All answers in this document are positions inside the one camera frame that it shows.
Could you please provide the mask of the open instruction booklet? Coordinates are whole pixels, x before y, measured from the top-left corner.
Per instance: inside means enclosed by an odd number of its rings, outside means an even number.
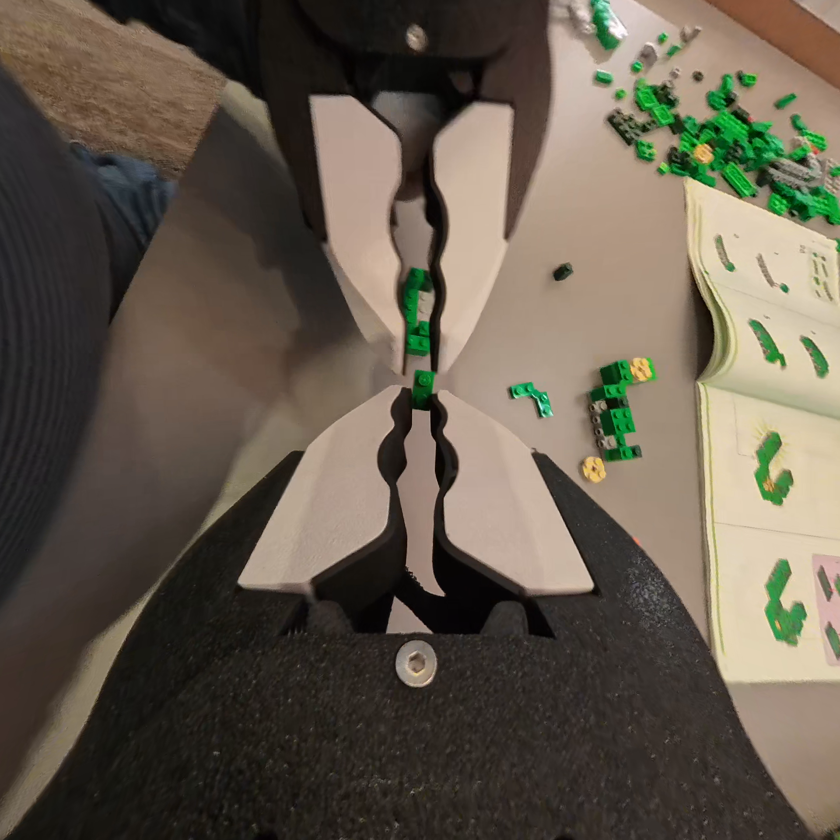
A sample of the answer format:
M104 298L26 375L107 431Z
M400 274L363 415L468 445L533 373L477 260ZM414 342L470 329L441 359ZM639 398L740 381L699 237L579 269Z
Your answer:
M839 680L837 243L685 182L710 640L732 684Z

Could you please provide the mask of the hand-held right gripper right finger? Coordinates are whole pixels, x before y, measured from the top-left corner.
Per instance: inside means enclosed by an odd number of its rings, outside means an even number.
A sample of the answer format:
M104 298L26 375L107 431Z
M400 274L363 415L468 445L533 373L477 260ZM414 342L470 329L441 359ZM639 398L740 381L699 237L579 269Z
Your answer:
M437 545L514 595L582 595L595 584L534 452L450 391L429 407Z

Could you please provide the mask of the person's blue jeans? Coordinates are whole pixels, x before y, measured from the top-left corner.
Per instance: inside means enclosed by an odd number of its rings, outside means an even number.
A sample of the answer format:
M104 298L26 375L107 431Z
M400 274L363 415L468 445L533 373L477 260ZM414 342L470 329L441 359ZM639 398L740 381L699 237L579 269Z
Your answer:
M177 194L178 183L163 177L147 161L99 153L77 141L70 141L68 148L87 177L106 235L113 318Z

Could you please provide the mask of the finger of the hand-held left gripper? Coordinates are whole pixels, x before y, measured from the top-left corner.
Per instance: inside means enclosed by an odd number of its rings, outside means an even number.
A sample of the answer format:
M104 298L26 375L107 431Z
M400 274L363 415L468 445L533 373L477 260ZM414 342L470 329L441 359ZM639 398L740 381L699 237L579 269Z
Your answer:
M436 268L443 281L437 372L453 366L474 332L508 249L513 109L470 104L437 134L432 177L443 205Z
M324 254L364 339L401 375L405 327L397 287L403 263L392 235L392 210L403 179L401 141L352 96L310 96L309 107Z

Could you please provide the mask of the slim green brick assembly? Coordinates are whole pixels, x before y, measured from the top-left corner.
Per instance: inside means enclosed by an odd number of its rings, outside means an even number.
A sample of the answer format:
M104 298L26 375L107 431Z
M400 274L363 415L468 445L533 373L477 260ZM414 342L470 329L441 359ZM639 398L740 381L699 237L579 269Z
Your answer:
M402 290L406 354L417 358L424 358L430 354L430 322L434 302L434 284L429 272L426 269L410 268Z

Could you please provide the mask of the pile of green toy bricks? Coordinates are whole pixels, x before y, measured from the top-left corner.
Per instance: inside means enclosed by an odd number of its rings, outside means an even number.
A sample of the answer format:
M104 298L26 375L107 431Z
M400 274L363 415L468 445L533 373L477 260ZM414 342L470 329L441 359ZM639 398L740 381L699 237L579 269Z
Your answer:
M739 198L769 191L775 216L806 223L820 219L838 228L838 161L827 155L826 136L792 113L793 136L785 142L773 121L758 120L741 104L758 75L744 70L721 74L703 96L707 114L683 109L678 84L683 73L676 56L697 40L701 27L683 27L672 37L661 31L643 43L627 65L628 79L612 93L617 104L605 124L633 152L635 160L656 164L658 175L715 187L719 181ZM645 75L670 63L661 80Z

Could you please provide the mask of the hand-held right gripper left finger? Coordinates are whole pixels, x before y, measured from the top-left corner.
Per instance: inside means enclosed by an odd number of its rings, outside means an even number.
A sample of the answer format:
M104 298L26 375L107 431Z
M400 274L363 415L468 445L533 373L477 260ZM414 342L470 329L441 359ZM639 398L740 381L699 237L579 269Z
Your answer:
M303 453L242 570L249 591L377 601L406 563L397 481L411 430L409 389L386 387Z

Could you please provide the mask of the person's dark ribbed sweater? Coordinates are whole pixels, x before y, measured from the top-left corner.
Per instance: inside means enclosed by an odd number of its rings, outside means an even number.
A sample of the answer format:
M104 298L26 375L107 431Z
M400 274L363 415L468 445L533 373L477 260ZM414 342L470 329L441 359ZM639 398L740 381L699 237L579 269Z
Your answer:
M1 71L1 593L77 461L140 250L91 164Z

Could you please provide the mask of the green angled plate piece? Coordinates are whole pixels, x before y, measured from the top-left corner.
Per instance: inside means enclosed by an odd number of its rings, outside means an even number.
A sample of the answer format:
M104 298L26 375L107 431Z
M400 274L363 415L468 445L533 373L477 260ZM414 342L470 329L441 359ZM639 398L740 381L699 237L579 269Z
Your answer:
M553 409L548 393L542 392L532 382L511 385L508 387L508 393L511 399L530 399L540 418L553 416Z

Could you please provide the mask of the grey desk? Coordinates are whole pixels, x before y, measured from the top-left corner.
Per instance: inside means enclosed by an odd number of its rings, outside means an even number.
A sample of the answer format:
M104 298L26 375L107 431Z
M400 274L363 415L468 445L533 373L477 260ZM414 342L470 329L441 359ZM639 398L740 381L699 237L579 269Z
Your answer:
M690 275L684 188L634 160L605 124L596 51L550 28L553 104L538 173L476 330L444 388L571 475L592 434L582 393L601 364L649 355L658 382L632 396L644 457L592 498L665 573L708 636L696 379L711 326ZM327 260L300 219L263 107L236 85L197 145L114 323L101 403L22 597L70 587L80 634L50 667L47 703L13 759L2 833L81 729L146 592L200 527L396 378L364 347ZM573 275L554 281L564 262ZM508 387L549 395L540 418Z

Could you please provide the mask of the green and grey brick assembly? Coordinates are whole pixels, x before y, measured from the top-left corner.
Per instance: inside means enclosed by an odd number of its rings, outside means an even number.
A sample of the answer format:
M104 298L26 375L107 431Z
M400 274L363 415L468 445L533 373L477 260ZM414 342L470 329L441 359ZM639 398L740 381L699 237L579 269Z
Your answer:
M649 357L617 360L598 370L600 384L588 392L589 415L595 444L606 464L642 458L640 445L628 438L637 431L628 391L657 380L655 363Z

